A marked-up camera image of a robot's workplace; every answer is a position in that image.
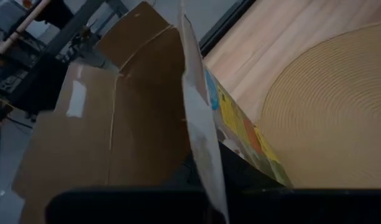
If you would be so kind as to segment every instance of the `cardboard box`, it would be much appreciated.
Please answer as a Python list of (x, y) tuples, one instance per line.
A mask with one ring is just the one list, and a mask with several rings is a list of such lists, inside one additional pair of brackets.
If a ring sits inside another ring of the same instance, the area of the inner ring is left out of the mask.
[(277, 179), (253, 125), (205, 69), (181, 9), (178, 21), (173, 27), (143, 2), (97, 44), (120, 74), (70, 65), (14, 180), (22, 223), (43, 223), (45, 206), (67, 190), (162, 184), (191, 150), (211, 204), (228, 220), (218, 139)]

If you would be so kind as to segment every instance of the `machinery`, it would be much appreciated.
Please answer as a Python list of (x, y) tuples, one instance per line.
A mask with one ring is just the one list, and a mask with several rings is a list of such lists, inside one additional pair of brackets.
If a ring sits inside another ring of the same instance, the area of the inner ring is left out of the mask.
[[(89, 25), (90, 17), (105, 2), (112, 13)], [(86, 1), (75, 14), (62, 0), (39, 0), (25, 5), (29, 9), (14, 0), (0, 2), (0, 101), (3, 102), (0, 123), (14, 108), (26, 111), (33, 119), (39, 111), (52, 110), (68, 64), (92, 49), (113, 16), (121, 17), (127, 12), (120, 0)], [(49, 22), (60, 31), (45, 44), (25, 31), (33, 20)]]

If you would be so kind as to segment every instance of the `gray floor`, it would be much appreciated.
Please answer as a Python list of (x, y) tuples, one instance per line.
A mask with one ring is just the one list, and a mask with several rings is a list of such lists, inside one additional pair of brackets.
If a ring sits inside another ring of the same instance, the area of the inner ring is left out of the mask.
[[(85, 0), (67, 0), (69, 7), (76, 11)], [(139, 0), (122, 0), (132, 9)], [(198, 39), (201, 39), (207, 31), (218, 21), (218, 19), (236, 2), (236, 0), (187, 0), (185, 1), (186, 14), (193, 24)], [(149, 0), (154, 8), (172, 24), (176, 23), (179, 0)], [(108, 7), (104, 6), (92, 19), (102, 16)], [(41, 36), (48, 42), (57, 32), (56, 28), (49, 28)], [(24, 119), (22, 111), (14, 111), (10, 117), (20, 122), (31, 124)], [(1, 161), (0, 161), (0, 223), (17, 223), (20, 217), (24, 201), (11, 191), (11, 183), (19, 167), (22, 156), (30, 141), (31, 129), (5, 121), (1, 126)]]

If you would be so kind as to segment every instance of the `metal frame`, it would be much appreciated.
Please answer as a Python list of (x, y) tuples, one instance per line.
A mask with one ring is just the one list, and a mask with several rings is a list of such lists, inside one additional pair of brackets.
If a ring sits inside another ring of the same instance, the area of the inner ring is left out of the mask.
[[(90, 17), (100, 8), (105, 0), (92, 0), (86, 1), (80, 10), (74, 15), (73, 19), (51, 40), (51, 42), (46, 46), (44, 51), (41, 53), (40, 58), (32, 66), (31, 71), (26, 75), (17, 88), (7, 97), (10, 104), (15, 104), (21, 100), (22, 95), (31, 86), (31, 83), (39, 75), (39, 70), (45, 62), (50, 59), (55, 58), (62, 48), (66, 46), (69, 41), (74, 37), (74, 35), (80, 30), (90, 19)], [(3, 121), (10, 112), (12, 112), (13, 107), (9, 105), (4, 105), (0, 110), (0, 122)]]
[(106, 3), (120, 18), (129, 11), (121, 0), (107, 0)]
[(256, 0), (237, 1), (201, 38), (199, 42), (201, 55), (207, 56), (215, 45), (225, 36), (229, 29), (247, 12)]

